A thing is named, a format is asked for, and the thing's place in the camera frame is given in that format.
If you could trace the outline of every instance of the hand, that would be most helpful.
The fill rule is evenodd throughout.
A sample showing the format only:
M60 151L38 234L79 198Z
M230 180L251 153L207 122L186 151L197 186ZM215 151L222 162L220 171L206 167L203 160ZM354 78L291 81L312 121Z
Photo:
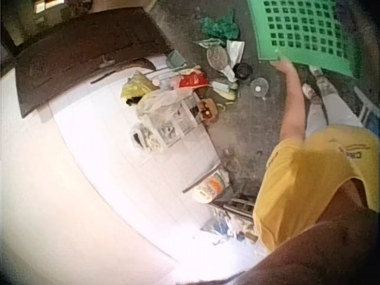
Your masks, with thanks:
M274 66L278 71L281 71L282 73L288 74L292 71L296 71L296 68L293 66L292 62L282 55L280 52L277 52L280 61L270 61L270 64Z

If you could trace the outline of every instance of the green plastic bag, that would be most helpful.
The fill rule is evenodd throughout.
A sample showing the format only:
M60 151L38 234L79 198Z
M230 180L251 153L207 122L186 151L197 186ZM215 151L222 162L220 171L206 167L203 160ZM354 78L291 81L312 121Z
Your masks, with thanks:
M212 19L206 17L202 20L202 32L207 37L216 37L221 40L237 40L239 38L239 27L233 21L233 10L229 9L228 13L220 18Z

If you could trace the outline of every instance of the yellow t-shirt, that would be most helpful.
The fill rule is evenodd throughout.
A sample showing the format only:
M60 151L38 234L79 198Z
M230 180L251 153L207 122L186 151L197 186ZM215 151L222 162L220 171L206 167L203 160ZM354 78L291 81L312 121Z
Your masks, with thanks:
M379 142L364 128L331 125L305 142L284 140L272 152L254 222L269 251L313 226L338 188L360 179L370 209L379 211Z

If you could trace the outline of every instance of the green plastic grid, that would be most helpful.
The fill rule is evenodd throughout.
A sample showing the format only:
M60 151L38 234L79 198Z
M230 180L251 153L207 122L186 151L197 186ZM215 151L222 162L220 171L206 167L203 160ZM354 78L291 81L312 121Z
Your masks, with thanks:
M291 61L353 76L355 46L343 31L335 0L248 0L258 57Z

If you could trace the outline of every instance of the red object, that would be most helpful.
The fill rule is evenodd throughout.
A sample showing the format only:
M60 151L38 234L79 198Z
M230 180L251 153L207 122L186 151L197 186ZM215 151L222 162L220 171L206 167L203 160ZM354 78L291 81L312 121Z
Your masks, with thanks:
M209 80L207 78L207 75L204 73L198 71L194 71L190 73L189 75L183 75L182 79L179 82L179 88L182 87L202 87L207 86L209 83Z

